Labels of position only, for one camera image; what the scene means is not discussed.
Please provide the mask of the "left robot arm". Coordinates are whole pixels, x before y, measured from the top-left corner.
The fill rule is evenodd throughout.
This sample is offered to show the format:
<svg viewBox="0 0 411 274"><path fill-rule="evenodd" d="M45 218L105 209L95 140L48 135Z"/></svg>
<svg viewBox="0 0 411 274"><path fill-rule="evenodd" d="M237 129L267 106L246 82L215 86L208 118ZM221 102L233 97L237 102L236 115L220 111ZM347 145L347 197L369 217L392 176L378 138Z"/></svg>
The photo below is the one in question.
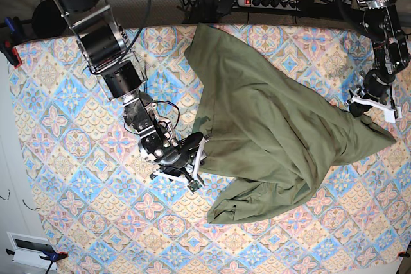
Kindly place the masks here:
<svg viewBox="0 0 411 274"><path fill-rule="evenodd" d="M362 84L349 90L346 105L355 117L377 108L383 111L386 122L395 123L402 111L395 103L392 85L396 75L410 63L407 35L400 25L396 0L356 0L364 10L362 20L353 17L344 0L336 2L344 20L371 40L374 52L372 69L360 74Z"/></svg>

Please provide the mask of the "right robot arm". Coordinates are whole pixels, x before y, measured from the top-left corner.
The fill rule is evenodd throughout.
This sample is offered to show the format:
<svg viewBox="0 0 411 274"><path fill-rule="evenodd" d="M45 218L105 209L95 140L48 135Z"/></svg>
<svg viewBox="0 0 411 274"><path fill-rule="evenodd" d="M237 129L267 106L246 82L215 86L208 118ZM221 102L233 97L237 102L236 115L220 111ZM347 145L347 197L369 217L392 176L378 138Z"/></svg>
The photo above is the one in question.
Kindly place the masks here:
<svg viewBox="0 0 411 274"><path fill-rule="evenodd" d="M140 87L147 82L125 30L115 20L108 0L53 0L68 28L75 36L87 70L105 82L109 101L123 104L124 127L137 135L140 154L157 165L150 175L185 184L191 192L204 181L198 174L207 157L202 133L178 139L176 124L158 113L159 102Z"/></svg>

